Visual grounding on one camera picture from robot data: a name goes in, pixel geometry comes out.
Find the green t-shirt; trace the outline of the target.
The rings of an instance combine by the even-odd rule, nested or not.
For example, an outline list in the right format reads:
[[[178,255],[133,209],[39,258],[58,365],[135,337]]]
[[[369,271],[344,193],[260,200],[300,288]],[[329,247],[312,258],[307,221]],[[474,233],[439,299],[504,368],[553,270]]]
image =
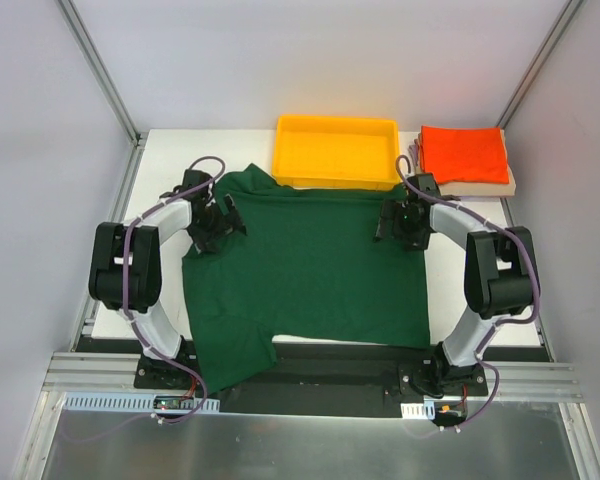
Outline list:
[[[278,335],[425,348],[425,258],[374,235],[388,191],[296,190],[257,166],[225,175],[246,229],[182,260],[199,370],[215,393],[272,368]]]

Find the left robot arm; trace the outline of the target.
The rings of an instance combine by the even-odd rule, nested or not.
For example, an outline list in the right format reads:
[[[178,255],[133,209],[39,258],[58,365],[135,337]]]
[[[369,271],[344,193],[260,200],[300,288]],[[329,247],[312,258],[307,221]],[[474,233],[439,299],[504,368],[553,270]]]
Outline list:
[[[160,302],[161,247],[181,231],[187,232],[197,253],[215,253],[222,238],[247,233],[229,194],[221,200],[205,193],[164,199],[125,223],[97,226],[88,283],[91,298],[125,319],[143,354],[160,361],[156,375],[171,389],[184,387],[192,369],[178,356],[182,338]]]

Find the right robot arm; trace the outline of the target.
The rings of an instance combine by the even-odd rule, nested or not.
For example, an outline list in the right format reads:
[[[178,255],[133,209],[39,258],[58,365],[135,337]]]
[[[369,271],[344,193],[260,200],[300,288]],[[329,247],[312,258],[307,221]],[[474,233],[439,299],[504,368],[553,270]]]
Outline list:
[[[434,233],[465,252],[466,308],[431,358],[431,385],[449,395],[464,385],[498,328],[522,321],[519,316],[539,300],[540,286],[529,229],[499,227],[455,202],[385,200],[374,240],[391,237],[408,251],[424,251]]]

